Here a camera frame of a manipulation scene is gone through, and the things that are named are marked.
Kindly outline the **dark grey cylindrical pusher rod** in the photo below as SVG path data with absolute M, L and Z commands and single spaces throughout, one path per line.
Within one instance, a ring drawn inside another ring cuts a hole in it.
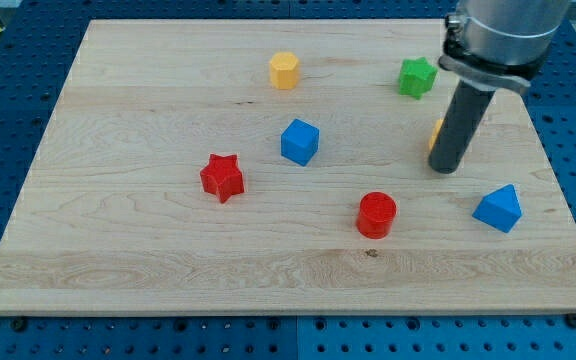
M 459 81 L 428 157 L 434 171 L 457 170 L 494 94 Z

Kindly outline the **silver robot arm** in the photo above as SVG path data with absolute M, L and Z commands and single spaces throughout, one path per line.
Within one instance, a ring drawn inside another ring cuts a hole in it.
M 457 170 L 497 90 L 529 90 L 569 6 L 569 0 L 460 0 L 446 15 L 438 65 L 459 82 L 431 145 L 433 170 Z

